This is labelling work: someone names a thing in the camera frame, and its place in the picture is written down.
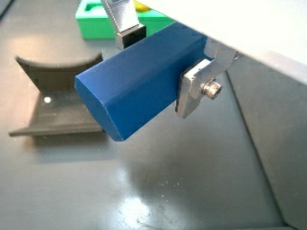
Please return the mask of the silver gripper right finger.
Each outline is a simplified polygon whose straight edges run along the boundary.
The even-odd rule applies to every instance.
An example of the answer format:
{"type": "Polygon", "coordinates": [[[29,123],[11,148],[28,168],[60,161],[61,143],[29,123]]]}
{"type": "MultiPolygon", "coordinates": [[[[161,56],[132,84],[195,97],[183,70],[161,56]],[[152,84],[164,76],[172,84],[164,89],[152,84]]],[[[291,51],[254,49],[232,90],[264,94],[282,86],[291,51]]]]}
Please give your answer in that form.
{"type": "Polygon", "coordinates": [[[231,67],[238,51],[208,38],[204,54],[207,58],[198,61],[180,76],[175,111],[183,119],[195,111],[204,96],[211,100],[219,96],[222,85],[216,77],[231,67]]]}

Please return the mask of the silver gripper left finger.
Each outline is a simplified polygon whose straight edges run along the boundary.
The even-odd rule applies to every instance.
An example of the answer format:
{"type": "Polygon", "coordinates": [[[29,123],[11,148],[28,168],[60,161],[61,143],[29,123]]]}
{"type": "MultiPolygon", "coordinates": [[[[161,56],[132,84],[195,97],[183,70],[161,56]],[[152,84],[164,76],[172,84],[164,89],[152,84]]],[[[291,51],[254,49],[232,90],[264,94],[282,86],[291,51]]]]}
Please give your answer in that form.
{"type": "Polygon", "coordinates": [[[147,37],[147,26],[137,20],[133,0],[100,0],[115,30],[119,49],[125,49],[147,37]]]}

